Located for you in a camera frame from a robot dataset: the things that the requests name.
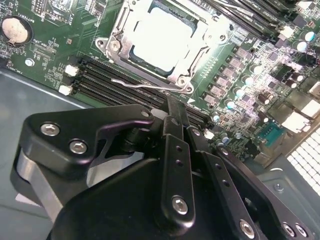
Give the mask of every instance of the ram slot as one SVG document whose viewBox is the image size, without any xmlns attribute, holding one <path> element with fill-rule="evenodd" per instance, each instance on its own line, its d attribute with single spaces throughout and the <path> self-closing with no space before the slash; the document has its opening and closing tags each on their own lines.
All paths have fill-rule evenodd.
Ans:
<svg viewBox="0 0 320 240">
<path fill-rule="evenodd" d="M 142 104 L 149 109 L 159 108 L 166 95 L 150 88 L 127 88 L 111 82 L 111 78 L 123 80 L 129 84 L 140 84 L 133 77 L 94 60 L 81 63 L 82 75 L 77 77 L 75 89 L 91 99 L 107 106 Z M 210 117 L 186 105 L 190 124 L 205 127 Z"/>
<path fill-rule="evenodd" d="M 146 95 L 137 92 L 135 89 L 125 88 L 117 83 L 111 82 L 110 79 L 101 77 L 97 72 L 87 71 L 83 77 L 90 79 L 101 89 L 109 89 L 110 91 L 115 92 L 115 96 L 123 96 L 125 98 L 134 99 L 135 102 L 148 107 L 161 106 L 161 102 L 151 99 Z"/>
<path fill-rule="evenodd" d="M 253 12 L 257 17 L 262 18 L 268 25 L 277 25 L 281 22 L 280 18 L 277 17 L 278 13 L 270 8 L 268 5 L 263 6 L 258 3 L 257 0 L 232 0 L 233 3 L 238 4 L 240 7 L 244 9 L 248 9 Z"/>
<path fill-rule="evenodd" d="M 283 12 L 289 10 L 282 2 L 280 2 L 278 0 L 265 0 L 265 2 L 269 6 L 273 7 L 279 13 L 283 13 Z"/>
<path fill-rule="evenodd" d="M 88 69 L 92 69 L 93 71 L 99 72 L 100 74 L 108 78 L 114 78 L 114 79 L 121 78 L 126 83 L 132 84 L 132 85 L 141 84 L 141 82 L 134 79 L 133 77 L 120 73 L 116 69 L 110 67 L 109 65 L 103 64 L 101 62 L 91 61 L 87 64 L 87 67 Z M 136 91 L 140 93 L 144 93 L 147 97 L 153 98 L 160 102 L 164 102 L 166 99 L 166 96 L 164 94 L 160 93 L 158 90 L 155 90 L 155 89 L 144 88 L 143 91 L 141 90 L 136 90 Z"/>
</svg>

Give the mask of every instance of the capacitor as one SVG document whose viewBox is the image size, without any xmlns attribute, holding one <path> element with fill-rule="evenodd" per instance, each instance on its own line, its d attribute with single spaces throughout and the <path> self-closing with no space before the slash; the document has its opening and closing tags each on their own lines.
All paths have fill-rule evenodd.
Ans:
<svg viewBox="0 0 320 240">
<path fill-rule="evenodd" d="M 242 82 L 247 86 L 252 86 L 254 84 L 254 79 L 249 75 L 246 75 L 242 78 Z"/>
<path fill-rule="evenodd" d="M 301 82 L 303 79 L 305 79 L 305 76 L 301 75 L 298 72 L 294 72 L 291 77 L 290 77 L 293 81 L 297 81 L 297 82 Z"/>
<path fill-rule="evenodd" d="M 258 117 L 260 118 L 260 120 L 261 120 L 263 123 L 269 122 L 268 116 L 267 116 L 264 112 L 262 112 L 262 111 L 259 111 L 259 112 L 258 112 Z"/>
<path fill-rule="evenodd" d="M 215 145 L 216 145 L 217 147 L 221 147 L 221 146 L 224 146 L 224 143 L 223 143 L 220 139 L 218 139 L 218 140 L 215 142 Z"/>
<path fill-rule="evenodd" d="M 219 116 L 219 114 L 218 114 L 216 111 L 214 111 L 214 112 L 212 113 L 212 120 L 213 120 L 214 122 L 219 122 L 219 120 L 220 120 L 220 116 Z"/>
<path fill-rule="evenodd" d="M 241 87 L 235 87 L 233 89 L 233 93 L 238 97 L 238 98 L 242 98 L 245 95 L 245 91 L 241 89 Z"/>
<path fill-rule="evenodd" d="M 292 47 L 298 52 L 305 52 L 307 50 L 308 44 L 305 41 L 295 41 Z"/>
<path fill-rule="evenodd" d="M 315 37 L 316 37 L 316 33 L 313 31 L 303 31 L 300 34 L 300 38 L 306 42 L 311 42 L 312 40 L 315 39 Z"/>
<path fill-rule="evenodd" d="M 235 106 L 236 106 L 235 102 L 232 101 L 231 99 L 226 99 L 226 100 L 224 101 L 224 105 L 226 106 L 227 109 L 230 109 L 230 110 L 231 110 L 231 109 L 234 109 Z"/>
<path fill-rule="evenodd" d="M 234 138 L 235 139 L 241 139 L 242 138 L 242 134 L 240 132 L 237 132 L 235 135 L 234 135 Z"/>
<path fill-rule="evenodd" d="M 270 100 L 268 97 L 266 97 L 263 94 L 259 94 L 258 99 L 260 102 L 262 102 L 264 105 L 268 105 L 270 103 Z"/>
<path fill-rule="evenodd" d="M 223 144 L 227 144 L 230 140 L 230 138 L 228 137 L 228 134 L 226 133 L 222 133 L 220 135 L 221 141 L 223 142 Z"/>
<path fill-rule="evenodd" d="M 297 87 L 297 83 L 293 80 L 288 80 L 286 81 L 285 85 L 287 85 L 288 87 L 292 88 L 292 89 L 295 89 Z"/>
<path fill-rule="evenodd" d="M 259 74 L 262 74 L 262 72 L 264 71 L 264 68 L 261 65 L 253 64 L 250 67 L 250 71 L 255 75 L 259 75 Z"/>
</svg>

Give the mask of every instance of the black metal bracket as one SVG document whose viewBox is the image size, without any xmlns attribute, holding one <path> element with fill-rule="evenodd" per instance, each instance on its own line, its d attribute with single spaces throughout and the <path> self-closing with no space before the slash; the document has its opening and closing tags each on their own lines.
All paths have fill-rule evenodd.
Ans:
<svg viewBox="0 0 320 240">
<path fill-rule="evenodd" d="M 261 236 L 252 221 L 244 202 L 242 201 L 237 188 L 232 181 L 223 160 L 220 157 L 212 155 L 205 136 L 199 129 L 188 127 L 186 129 L 190 139 L 190 146 L 193 153 L 193 159 L 202 161 L 203 169 L 209 175 L 219 200 L 223 212 L 228 219 L 229 231 L 234 239 L 256 239 Z"/>
<path fill-rule="evenodd" d="M 256 207 L 259 225 L 268 239 L 314 239 L 310 229 L 297 218 L 239 159 L 225 147 L 217 147 L 241 197 Z"/>
<path fill-rule="evenodd" d="M 219 147 L 217 155 L 211 153 L 202 131 L 190 126 L 183 104 L 169 97 L 161 110 L 163 117 L 155 117 L 143 106 L 125 105 L 41 113 L 25 120 L 11 181 L 18 192 L 41 204 L 52 221 L 59 221 L 52 239 L 61 239 L 66 224 L 73 236 L 68 239 L 86 239 L 92 229 L 81 227 L 80 209 L 89 211 L 93 221 L 115 218 L 117 227 L 101 226 L 99 238 L 116 236 L 126 214 L 148 225 L 146 239 L 213 236 L 220 223 L 213 224 L 212 215 L 219 213 L 215 217 L 223 219 L 223 239 L 314 239 L 307 226 L 231 152 Z M 134 151 L 143 151 L 145 159 L 88 189 L 90 167 Z M 126 197 L 130 202 L 119 203 L 118 211 L 107 203 L 116 206 Z M 256 206 L 258 222 L 250 216 L 244 198 Z M 150 226 L 150 214 L 156 229 Z M 95 229 L 94 222 L 86 224 Z M 75 234 L 79 229 L 83 234 Z"/>
</svg>

